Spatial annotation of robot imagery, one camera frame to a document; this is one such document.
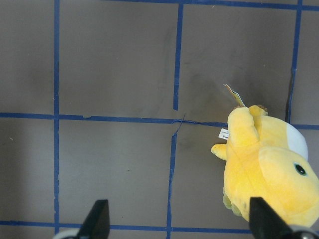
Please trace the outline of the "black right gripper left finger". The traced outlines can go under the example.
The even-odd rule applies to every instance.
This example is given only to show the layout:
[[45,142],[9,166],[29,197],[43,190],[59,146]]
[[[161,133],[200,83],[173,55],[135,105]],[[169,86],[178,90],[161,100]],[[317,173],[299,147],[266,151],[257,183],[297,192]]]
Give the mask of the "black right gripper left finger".
[[110,233],[108,200],[97,200],[78,234],[78,239],[107,239]]

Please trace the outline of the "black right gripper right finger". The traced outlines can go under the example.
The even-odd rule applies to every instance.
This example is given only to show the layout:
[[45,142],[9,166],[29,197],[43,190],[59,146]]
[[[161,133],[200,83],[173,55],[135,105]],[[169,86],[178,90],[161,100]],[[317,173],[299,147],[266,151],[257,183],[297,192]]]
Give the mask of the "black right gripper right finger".
[[292,229],[262,197],[250,198],[249,228],[255,239],[289,239]]

